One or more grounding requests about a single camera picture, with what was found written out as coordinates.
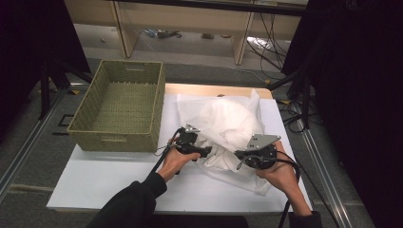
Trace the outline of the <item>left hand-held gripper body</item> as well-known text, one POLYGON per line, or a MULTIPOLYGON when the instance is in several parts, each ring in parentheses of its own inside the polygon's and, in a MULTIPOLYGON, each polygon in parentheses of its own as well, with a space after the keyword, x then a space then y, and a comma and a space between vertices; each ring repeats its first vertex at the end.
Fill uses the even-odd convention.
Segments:
POLYGON ((202 155, 203 149, 194 145, 199 131, 197 127, 187 123, 185 127, 179 129, 179 136, 174 140, 174 146, 182 154, 199 153, 202 155))

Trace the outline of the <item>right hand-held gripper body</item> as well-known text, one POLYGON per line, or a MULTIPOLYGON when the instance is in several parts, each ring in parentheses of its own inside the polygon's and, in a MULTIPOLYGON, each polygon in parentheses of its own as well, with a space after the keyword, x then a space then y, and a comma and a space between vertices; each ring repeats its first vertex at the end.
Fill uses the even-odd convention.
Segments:
POLYGON ((242 162, 258 170, 272 167, 277 161, 277 150, 274 143, 280 139, 280 135, 254 134, 244 150, 249 151, 251 155, 242 162))

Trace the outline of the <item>white garment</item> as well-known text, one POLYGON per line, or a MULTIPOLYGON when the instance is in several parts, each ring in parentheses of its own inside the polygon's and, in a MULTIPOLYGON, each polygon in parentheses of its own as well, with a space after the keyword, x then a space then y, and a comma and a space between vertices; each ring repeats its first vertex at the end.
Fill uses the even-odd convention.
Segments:
POLYGON ((200 130, 199 143, 212 146, 204 166, 249 176, 248 169, 237 170, 240 161, 234 152, 244 149, 253 134, 264 132, 259 118, 259 98, 240 101, 221 97, 202 101, 186 122, 200 130))

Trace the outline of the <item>white mesh laundry bag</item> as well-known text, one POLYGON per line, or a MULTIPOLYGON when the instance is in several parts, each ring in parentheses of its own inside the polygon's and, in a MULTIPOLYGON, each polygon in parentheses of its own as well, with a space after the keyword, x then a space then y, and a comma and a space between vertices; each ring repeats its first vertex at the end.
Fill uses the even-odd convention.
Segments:
POLYGON ((264 195, 271 184, 256 176, 256 170, 235 156, 243 150, 254 134, 264 132, 260 119, 260 95, 253 90, 248 96, 208 97, 183 95, 177 97, 181 125, 199 129, 196 145, 210 146, 210 154, 197 162, 207 176, 238 188, 264 195))

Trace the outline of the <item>green woven basket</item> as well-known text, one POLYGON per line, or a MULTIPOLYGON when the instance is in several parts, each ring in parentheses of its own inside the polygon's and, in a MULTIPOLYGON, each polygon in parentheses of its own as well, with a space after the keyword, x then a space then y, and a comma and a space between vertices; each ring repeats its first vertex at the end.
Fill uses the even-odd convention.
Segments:
POLYGON ((85 151, 153 153, 164 93, 163 63, 103 60, 67 133, 85 151))

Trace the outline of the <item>person's left hand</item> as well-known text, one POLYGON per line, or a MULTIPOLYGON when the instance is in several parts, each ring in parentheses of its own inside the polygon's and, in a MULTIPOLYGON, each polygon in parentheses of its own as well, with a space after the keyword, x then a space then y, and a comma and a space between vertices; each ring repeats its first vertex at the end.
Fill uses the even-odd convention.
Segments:
POLYGON ((190 161, 196 161, 201 155, 199 153, 182 154, 176 147, 172 147, 167 152, 163 166, 158 174, 165 182, 170 181, 182 168, 190 161))

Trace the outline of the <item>person's right hand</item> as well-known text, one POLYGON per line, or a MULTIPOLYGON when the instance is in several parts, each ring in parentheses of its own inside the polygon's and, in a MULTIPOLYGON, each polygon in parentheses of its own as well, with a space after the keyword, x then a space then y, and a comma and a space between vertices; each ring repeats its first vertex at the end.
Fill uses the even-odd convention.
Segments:
POLYGON ((289 201, 303 198, 297 183, 297 177, 290 159, 287 157, 281 141, 274 143, 274 147, 278 151, 277 161, 272 167, 265 170, 257 170, 256 174, 262 179, 266 179, 278 190, 283 192, 289 201))

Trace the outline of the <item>black metal stand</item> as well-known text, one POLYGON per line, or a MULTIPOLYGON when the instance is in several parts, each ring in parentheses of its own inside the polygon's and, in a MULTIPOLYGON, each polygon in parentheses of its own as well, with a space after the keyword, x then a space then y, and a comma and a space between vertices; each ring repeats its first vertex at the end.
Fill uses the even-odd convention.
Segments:
POLYGON ((303 130, 309 129, 310 78, 300 70, 296 70, 283 79, 269 84, 266 88, 274 91, 281 86, 285 86, 287 83, 291 84, 287 91, 287 97, 290 100, 295 101, 299 97, 302 97, 301 113, 295 117, 295 120, 302 120, 303 130))
POLYGON ((53 82, 58 90, 70 88, 70 81, 67 74, 78 77, 86 83, 91 83, 93 76, 90 72, 84 72, 77 67, 71 66, 58 59, 46 60, 41 66, 40 92, 41 92, 41 114, 39 119, 43 120, 50 111, 50 88, 49 83, 53 82))

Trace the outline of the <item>person's dark clothing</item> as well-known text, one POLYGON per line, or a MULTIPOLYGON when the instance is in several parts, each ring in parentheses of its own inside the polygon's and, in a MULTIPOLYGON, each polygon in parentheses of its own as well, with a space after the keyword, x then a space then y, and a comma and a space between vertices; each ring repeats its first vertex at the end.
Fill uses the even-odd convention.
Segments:
POLYGON ((243 216, 153 216, 148 228, 249 228, 243 216))

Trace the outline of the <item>white board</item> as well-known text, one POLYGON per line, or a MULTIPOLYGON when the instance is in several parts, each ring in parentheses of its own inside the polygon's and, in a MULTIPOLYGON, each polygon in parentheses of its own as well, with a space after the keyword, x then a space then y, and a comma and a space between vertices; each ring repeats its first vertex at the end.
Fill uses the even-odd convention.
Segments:
MULTIPOLYGON (((164 98, 159 145, 166 146, 180 123, 178 95, 164 98)), ((272 99, 259 102, 264 135, 280 135, 287 155, 293 153, 281 122, 278 106, 272 99)), ((48 207, 55 210, 102 208, 115 194, 133 181, 144 181, 158 161, 155 152, 85 151, 75 147, 61 175, 48 207)), ((197 161, 188 162, 157 198, 158 214, 248 214, 282 211, 285 195, 272 184, 264 195, 238 188, 205 175, 197 161)))

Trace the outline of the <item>blue green clutter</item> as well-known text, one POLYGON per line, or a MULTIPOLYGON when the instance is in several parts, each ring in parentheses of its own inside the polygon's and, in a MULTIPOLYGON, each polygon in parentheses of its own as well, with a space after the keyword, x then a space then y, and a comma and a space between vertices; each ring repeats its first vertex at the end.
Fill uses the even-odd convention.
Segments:
POLYGON ((177 37, 181 38, 182 33, 180 31, 171 31, 171 30, 160 30, 160 29, 144 29, 143 34, 151 37, 151 38, 170 38, 170 37, 177 37))

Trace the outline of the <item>clear plastic bag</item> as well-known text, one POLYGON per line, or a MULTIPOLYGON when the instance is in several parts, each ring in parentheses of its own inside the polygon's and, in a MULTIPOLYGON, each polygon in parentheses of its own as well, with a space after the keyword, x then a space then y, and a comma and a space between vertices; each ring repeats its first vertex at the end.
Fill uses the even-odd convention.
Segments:
POLYGON ((273 44, 270 40, 262 39, 259 37, 249 36, 247 38, 247 42, 255 48, 268 49, 268 50, 271 50, 273 48, 273 44))

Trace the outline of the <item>black curtain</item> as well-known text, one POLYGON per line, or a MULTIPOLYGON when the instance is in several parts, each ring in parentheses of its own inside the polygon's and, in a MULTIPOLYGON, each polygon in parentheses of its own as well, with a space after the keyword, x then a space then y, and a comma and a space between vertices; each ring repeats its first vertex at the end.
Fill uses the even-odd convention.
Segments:
POLYGON ((44 72, 65 87, 75 70, 90 72, 65 0, 0 0, 0 139, 44 72))
POLYGON ((311 75, 317 107, 375 228, 403 228, 403 0, 308 0, 283 73, 331 32, 311 75))

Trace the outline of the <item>beige shelf unit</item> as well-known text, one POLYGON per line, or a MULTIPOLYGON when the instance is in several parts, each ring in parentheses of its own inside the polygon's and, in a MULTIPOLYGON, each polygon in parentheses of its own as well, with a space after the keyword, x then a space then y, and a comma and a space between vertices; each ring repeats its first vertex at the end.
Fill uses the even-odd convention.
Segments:
POLYGON ((274 27, 277 40, 292 40, 300 18, 279 13, 198 9, 108 0, 64 0, 75 24, 114 26, 125 58, 132 55, 141 29, 162 29, 229 35, 234 62, 242 62, 246 38, 261 37, 274 27))

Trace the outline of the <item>aluminium floor rail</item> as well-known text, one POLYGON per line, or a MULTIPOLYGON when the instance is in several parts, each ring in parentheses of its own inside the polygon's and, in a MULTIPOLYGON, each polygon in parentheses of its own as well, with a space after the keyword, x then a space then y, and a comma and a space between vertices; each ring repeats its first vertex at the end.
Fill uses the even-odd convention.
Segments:
POLYGON ((0 178, 0 199, 8 193, 11 184, 17 177, 25 162, 28 160, 33 148, 36 146, 36 144, 39 142, 39 139, 44 134, 49 120, 53 117, 56 108, 64 99, 66 94, 67 91, 65 89, 59 90, 55 93, 54 98, 50 102, 50 109, 48 113, 42 119, 40 119, 30 131, 28 138, 24 141, 23 145, 18 150, 16 156, 12 160, 5 174, 0 178))
POLYGON ((336 191, 336 187, 331 180, 327 168, 325 167, 325 163, 319 154, 317 144, 313 135, 311 134, 311 131, 309 129, 303 130, 302 137, 305 141, 308 152, 317 171, 317 175, 324 189, 324 193, 327 198, 326 205, 330 208, 331 215, 335 219, 337 227, 353 228, 353 224, 351 223, 347 210, 343 205, 341 197, 336 191))

